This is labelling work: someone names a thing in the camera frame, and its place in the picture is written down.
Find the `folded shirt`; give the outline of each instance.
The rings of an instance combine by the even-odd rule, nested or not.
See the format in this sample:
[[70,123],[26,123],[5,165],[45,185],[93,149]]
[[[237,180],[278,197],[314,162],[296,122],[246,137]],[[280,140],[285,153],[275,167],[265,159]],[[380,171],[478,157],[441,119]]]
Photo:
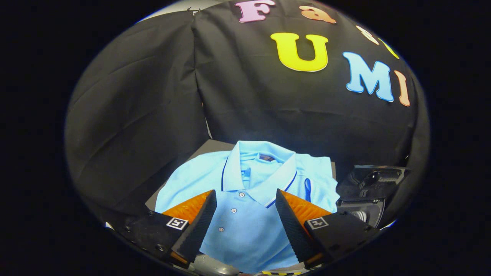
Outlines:
[[231,151],[199,155],[159,191],[156,212],[209,190],[217,209],[200,251],[243,273],[298,263],[276,210],[276,189],[337,212],[329,157],[298,154],[267,141],[238,141]]

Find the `shirt sleeve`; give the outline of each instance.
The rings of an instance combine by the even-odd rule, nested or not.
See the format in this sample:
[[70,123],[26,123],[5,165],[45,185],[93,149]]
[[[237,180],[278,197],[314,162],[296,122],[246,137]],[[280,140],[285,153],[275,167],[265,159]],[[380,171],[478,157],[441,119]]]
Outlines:
[[310,168],[310,202],[331,212],[337,212],[336,202],[339,195],[336,193],[337,181],[332,177],[331,159],[329,157],[315,157]]
[[168,209],[218,186],[212,179],[216,170],[225,164],[228,151],[211,152],[199,155],[179,166],[159,191],[155,212]]

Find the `shirt collar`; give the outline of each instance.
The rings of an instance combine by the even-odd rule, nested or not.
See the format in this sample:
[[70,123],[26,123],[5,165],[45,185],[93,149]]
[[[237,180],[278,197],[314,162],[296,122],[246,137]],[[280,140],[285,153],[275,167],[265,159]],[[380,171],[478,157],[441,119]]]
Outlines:
[[259,186],[247,190],[257,202],[269,207],[276,199],[276,189],[286,191],[297,175],[296,153],[266,141],[238,141],[225,162],[222,171],[222,191],[244,190],[241,174],[241,153],[257,152],[272,156],[283,165]]

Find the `letter cutout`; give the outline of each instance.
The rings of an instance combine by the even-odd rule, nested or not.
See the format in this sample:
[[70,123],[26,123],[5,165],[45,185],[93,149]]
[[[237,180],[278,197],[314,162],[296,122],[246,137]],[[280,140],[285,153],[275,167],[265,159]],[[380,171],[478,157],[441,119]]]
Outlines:
[[377,87],[377,84],[379,84],[379,89],[375,92],[377,97],[391,103],[394,101],[390,88],[389,66],[380,61],[376,61],[373,70],[370,70],[360,55],[344,52],[343,56],[350,63],[351,81],[346,85],[346,88],[349,91],[363,93],[365,90],[361,85],[361,79],[363,79],[368,94],[371,95],[375,90],[375,87]]
[[399,57],[396,55],[396,53],[394,53],[394,51],[383,41],[380,39],[379,37],[379,40],[382,41],[382,43],[385,45],[385,47],[387,48],[387,50],[389,50],[389,52],[396,57],[396,59],[399,59]]
[[411,103],[409,102],[409,97],[408,97],[408,87],[406,86],[406,77],[404,77],[404,75],[397,70],[394,70],[394,73],[399,79],[399,86],[401,87],[401,96],[399,97],[399,102],[401,102],[403,106],[408,107],[411,105]]
[[315,7],[309,7],[309,6],[300,6],[299,9],[302,10],[302,15],[305,16],[308,19],[312,20],[322,20],[328,23],[333,23],[335,24],[336,21],[331,18],[325,11],[320,10]]
[[316,72],[327,66],[327,38],[308,34],[305,36],[314,45],[315,58],[304,60],[299,57],[297,52],[297,42],[299,36],[295,33],[277,32],[271,35],[271,39],[276,41],[279,60],[286,67],[295,71]]
[[236,3],[235,5],[238,6],[242,12],[242,18],[239,19],[239,22],[246,23],[251,21],[265,20],[266,16],[259,15],[258,11],[262,11],[264,14],[268,14],[270,12],[270,7],[268,5],[274,6],[276,5],[276,3],[271,0],[256,0],[240,2]]
[[377,44],[380,46],[379,42],[377,40],[375,40],[375,38],[373,38],[372,34],[369,33],[367,30],[363,29],[362,27],[358,26],[358,25],[355,25],[358,30],[361,31],[361,33],[366,37],[368,38],[368,40],[372,41],[373,43]]

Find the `yellow letter u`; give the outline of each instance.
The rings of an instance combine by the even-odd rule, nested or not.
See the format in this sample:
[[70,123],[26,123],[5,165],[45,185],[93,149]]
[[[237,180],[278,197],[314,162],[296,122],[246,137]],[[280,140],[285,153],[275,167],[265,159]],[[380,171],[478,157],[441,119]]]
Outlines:
[[315,58],[313,60],[304,60],[299,57],[297,52],[299,38],[297,34],[289,32],[277,32],[271,35],[271,39],[276,41],[281,63],[296,71],[316,72],[324,69],[327,66],[327,38],[314,34],[306,36],[314,44]]

